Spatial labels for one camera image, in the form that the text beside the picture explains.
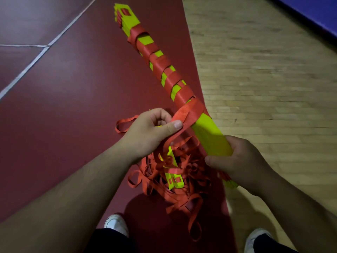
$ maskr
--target hardwood floor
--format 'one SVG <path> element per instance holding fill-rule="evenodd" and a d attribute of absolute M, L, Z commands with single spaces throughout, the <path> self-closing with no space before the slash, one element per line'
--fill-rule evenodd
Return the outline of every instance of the hardwood floor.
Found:
<path fill-rule="evenodd" d="M 183 0 L 207 109 L 337 213 L 337 55 L 267 0 Z M 257 227 L 294 248 L 264 202 L 226 190 L 239 252 Z"/>

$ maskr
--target black pants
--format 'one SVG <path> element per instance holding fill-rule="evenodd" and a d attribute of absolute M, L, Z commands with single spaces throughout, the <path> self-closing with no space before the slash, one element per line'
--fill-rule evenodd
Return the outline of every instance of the black pants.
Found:
<path fill-rule="evenodd" d="M 110 229 L 96 229 L 92 234 L 90 241 L 84 253 L 105 253 L 105 252 L 123 252 L 123 253 L 135 253 L 136 249 L 134 243 L 123 234 Z M 262 234 L 254 241 L 255 253 L 294 253 L 297 251 L 284 246 L 274 239 L 270 238 L 266 234 Z"/>

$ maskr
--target white sneaker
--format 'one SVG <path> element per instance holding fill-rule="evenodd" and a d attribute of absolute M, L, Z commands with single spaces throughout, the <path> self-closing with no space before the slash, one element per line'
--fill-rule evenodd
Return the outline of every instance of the white sneaker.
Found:
<path fill-rule="evenodd" d="M 254 231 L 251 232 L 251 234 L 246 239 L 246 245 L 245 245 L 244 253 L 254 253 L 254 247 L 253 247 L 254 241 L 258 236 L 260 236 L 262 234 L 266 234 L 270 238 L 273 238 L 272 235 L 270 234 L 270 232 L 268 232 L 267 230 L 265 230 L 263 228 L 255 229 Z"/>
<path fill-rule="evenodd" d="M 113 214 L 108 217 L 107 221 L 104 224 L 104 228 L 111 228 L 121 234 L 124 234 L 126 237 L 129 237 L 129 230 L 127 225 L 119 214 Z"/>

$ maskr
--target red floor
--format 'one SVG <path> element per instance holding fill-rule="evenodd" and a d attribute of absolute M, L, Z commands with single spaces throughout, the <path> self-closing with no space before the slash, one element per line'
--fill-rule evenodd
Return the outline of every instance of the red floor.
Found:
<path fill-rule="evenodd" d="M 0 21 L 6 25 L 0 44 L 47 44 L 90 0 L 19 2 L 0 1 Z M 114 130 L 117 120 L 156 107 L 177 110 L 115 23 L 115 2 L 130 5 L 202 99 L 181 0 L 97 0 L 0 100 L 1 220 L 114 144 L 120 138 Z M 12 13 L 3 13 L 8 7 Z M 41 50 L 11 48 L 0 47 L 0 91 Z M 171 252 L 176 247 L 235 251 L 222 184 L 215 174 L 198 218 L 200 242 L 189 238 L 187 218 L 178 212 L 168 216 L 165 206 L 158 196 L 146 197 L 124 180 L 99 227 L 111 213 L 122 212 L 141 252 Z"/>

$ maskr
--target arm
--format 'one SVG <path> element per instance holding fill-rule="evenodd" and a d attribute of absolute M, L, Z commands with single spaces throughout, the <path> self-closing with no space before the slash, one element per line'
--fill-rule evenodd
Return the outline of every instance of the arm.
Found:
<path fill-rule="evenodd" d="M 233 155 L 208 156 L 206 163 L 261 197 L 300 252 L 337 252 L 337 217 L 273 171 L 248 140 L 226 139 Z"/>
<path fill-rule="evenodd" d="M 0 252 L 81 251 L 132 163 L 181 129 L 170 121 L 160 108 L 141 114 L 119 142 L 4 221 Z"/>

